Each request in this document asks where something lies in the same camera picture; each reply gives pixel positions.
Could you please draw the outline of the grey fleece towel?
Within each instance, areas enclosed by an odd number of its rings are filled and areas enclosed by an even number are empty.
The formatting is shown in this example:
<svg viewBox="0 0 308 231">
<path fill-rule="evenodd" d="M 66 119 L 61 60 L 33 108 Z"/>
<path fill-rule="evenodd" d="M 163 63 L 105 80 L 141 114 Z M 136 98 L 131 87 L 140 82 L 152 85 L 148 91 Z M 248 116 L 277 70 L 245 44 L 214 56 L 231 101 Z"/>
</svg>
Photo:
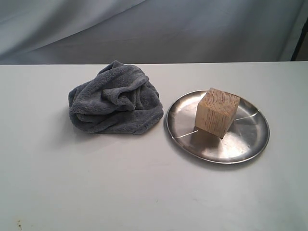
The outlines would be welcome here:
<svg viewBox="0 0 308 231">
<path fill-rule="evenodd" d="M 88 134 L 143 134 L 164 114 L 148 76 L 119 61 L 71 90 L 68 104 L 72 124 Z"/>
</svg>

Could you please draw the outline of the wooden cube block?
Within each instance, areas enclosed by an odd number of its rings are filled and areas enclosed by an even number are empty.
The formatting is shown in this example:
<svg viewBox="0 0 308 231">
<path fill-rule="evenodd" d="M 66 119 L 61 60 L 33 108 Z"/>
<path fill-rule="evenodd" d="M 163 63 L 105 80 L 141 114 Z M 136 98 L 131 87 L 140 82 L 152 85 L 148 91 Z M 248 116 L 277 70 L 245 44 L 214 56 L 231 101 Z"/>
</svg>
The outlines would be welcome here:
<svg viewBox="0 0 308 231">
<path fill-rule="evenodd" d="M 235 119 L 240 100 L 239 96 L 210 88 L 197 105 L 195 126 L 222 139 Z"/>
</svg>

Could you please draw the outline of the round steel plate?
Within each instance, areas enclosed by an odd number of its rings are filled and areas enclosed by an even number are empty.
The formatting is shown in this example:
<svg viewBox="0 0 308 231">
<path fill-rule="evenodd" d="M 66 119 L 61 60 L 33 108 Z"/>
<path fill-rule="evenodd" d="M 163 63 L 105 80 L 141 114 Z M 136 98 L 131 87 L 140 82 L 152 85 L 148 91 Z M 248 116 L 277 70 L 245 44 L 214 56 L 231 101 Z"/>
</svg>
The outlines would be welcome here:
<svg viewBox="0 0 308 231">
<path fill-rule="evenodd" d="M 185 153 L 202 160 L 232 165 L 260 155 L 270 139 L 265 116 L 249 101 L 240 100 L 235 120 L 224 138 L 195 127 L 195 114 L 206 90 L 197 90 L 176 99 L 166 113 L 170 141 Z"/>
</svg>

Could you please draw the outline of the black stand leg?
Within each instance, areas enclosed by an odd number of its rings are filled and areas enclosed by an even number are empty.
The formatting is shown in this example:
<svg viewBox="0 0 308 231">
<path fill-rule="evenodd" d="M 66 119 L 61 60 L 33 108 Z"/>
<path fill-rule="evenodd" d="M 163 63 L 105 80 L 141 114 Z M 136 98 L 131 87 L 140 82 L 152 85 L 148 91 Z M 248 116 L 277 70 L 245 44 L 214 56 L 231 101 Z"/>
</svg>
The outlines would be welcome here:
<svg viewBox="0 0 308 231">
<path fill-rule="evenodd" d="M 301 46 L 304 42 L 307 31 L 308 31 L 308 27 L 304 26 L 290 61 L 295 61 L 297 59 L 297 56 L 298 56 L 298 54 L 300 52 L 300 48 L 301 48 Z"/>
</svg>

